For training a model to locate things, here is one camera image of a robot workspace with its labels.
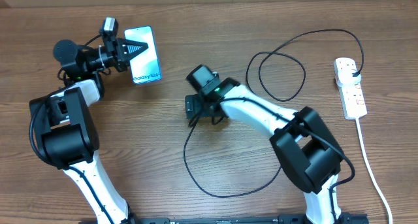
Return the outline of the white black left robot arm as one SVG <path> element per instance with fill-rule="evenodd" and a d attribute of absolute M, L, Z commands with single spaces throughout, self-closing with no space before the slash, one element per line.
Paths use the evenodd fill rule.
<path fill-rule="evenodd" d="M 91 48 L 61 40 L 53 49 L 64 72 L 64 88 L 29 103 L 29 141 L 44 163 L 62 170 L 78 186 L 97 223 L 139 223 L 128 202 L 116 191 L 99 157 L 99 135 L 89 106 L 101 100 L 101 73 L 126 71 L 130 60 L 148 49 L 145 42 L 100 34 L 103 45 Z"/>

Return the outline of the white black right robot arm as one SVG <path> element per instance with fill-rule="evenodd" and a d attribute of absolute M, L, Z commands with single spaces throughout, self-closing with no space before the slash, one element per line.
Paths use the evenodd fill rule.
<path fill-rule="evenodd" d="M 338 179 L 341 162 L 352 163 L 314 109 L 272 104 L 233 78 L 220 80 L 206 65 L 193 69 L 186 79 L 196 91 L 192 101 L 198 104 L 190 110 L 190 126 L 206 116 L 252 126 L 269 138 L 284 173 L 304 193 L 306 221 L 342 223 L 336 187 L 351 181 Z"/>

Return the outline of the blue Galaxy smartphone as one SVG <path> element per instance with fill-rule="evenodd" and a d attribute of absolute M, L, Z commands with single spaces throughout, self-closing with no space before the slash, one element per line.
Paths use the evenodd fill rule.
<path fill-rule="evenodd" d="M 145 42 L 148 48 L 130 60 L 132 79 L 135 84 L 155 82 L 162 79 L 161 68 L 150 26 L 142 26 L 124 31 L 127 40 Z"/>

